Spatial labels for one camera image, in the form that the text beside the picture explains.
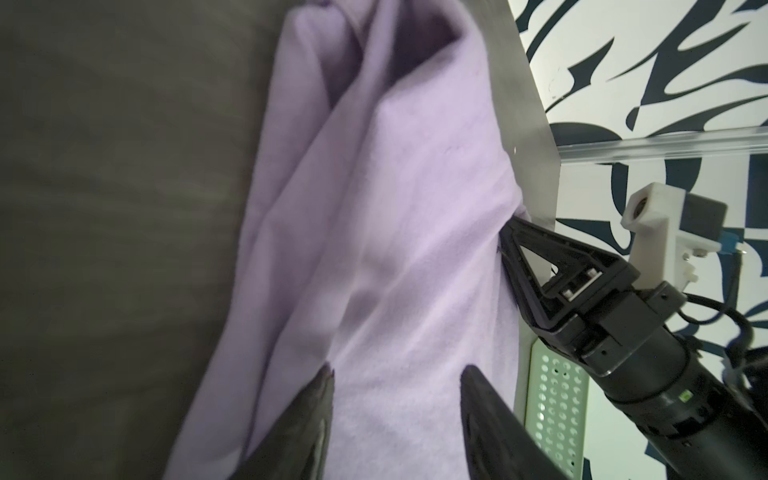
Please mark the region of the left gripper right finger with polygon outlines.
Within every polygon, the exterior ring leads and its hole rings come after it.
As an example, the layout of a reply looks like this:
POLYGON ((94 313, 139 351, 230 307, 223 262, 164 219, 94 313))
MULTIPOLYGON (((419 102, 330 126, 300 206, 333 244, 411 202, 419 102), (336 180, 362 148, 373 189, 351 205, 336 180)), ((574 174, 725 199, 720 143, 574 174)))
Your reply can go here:
POLYGON ((460 379, 460 408, 472 480, 565 480, 475 365, 460 379))

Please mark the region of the green plastic basket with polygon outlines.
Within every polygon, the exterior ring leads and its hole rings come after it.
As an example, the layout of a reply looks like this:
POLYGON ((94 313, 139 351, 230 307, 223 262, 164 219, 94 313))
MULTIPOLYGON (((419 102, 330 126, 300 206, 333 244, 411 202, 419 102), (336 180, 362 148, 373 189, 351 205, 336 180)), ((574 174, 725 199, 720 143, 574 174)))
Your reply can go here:
POLYGON ((590 377, 537 340, 529 362, 525 429, 568 479, 583 477, 590 377))

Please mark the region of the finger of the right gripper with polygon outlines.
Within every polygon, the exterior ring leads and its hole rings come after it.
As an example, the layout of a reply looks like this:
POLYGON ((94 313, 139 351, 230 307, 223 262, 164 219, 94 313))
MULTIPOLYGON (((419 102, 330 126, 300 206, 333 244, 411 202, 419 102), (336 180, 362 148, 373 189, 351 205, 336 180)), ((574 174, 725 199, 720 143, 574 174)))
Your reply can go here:
POLYGON ((513 296, 534 330, 554 332, 613 292, 630 290, 639 278, 624 258, 519 217, 499 237, 513 296))

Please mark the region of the purple t shirt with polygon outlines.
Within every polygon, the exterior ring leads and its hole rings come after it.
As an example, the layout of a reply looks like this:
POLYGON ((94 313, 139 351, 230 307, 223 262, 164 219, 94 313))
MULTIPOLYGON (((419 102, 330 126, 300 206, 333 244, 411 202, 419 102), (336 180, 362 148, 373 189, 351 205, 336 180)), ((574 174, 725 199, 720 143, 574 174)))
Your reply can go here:
POLYGON ((460 376, 515 393, 523 213, 457 1, 310 1, 280 35, 231 306, 169 479, 224 479, 324 366, 327 479, 465 479, 460 376))

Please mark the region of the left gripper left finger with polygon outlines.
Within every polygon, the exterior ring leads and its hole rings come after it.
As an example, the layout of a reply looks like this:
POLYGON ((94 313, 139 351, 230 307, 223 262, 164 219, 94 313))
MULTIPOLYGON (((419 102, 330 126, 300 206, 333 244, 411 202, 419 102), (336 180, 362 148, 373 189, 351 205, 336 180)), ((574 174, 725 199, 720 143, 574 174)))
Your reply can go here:
POLYGON ((330 440, 334 389, 334 372, 325 364, 231 477, 321 479, 330 440))

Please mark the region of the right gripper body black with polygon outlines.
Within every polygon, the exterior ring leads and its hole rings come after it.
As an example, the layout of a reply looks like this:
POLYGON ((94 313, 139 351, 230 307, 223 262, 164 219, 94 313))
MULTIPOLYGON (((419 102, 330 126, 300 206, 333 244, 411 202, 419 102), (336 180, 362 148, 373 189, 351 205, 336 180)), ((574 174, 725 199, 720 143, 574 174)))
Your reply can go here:
POLYGON ((542 339, 582 366, 644 435, 688 437, 713 423, 726 400, 720 382, 665 325, 682 304, 667 283, 566 291, 545 300, 542 339))

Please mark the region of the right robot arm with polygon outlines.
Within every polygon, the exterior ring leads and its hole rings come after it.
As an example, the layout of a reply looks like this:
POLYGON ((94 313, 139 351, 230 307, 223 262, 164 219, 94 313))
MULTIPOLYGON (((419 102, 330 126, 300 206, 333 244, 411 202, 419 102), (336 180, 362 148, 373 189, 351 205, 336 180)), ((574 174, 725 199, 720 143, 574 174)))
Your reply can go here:
POLYGON ((667 328, 685 302, 622 257, 518 217, 500 233, 525 323, 582 367, 684 479, 763 479, 767 427, 667 328))

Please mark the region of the aluminium frame crossbar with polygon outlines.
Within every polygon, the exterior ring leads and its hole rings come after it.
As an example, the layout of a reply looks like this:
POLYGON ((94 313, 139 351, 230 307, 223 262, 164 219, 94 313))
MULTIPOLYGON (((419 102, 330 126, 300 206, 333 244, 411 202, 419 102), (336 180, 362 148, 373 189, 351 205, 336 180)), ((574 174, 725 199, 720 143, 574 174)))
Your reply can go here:
POLYGON ((652 138, 561 146, 563 164, 614 163, 661 158, 767 153, 767 127, 664 134, 652 138))

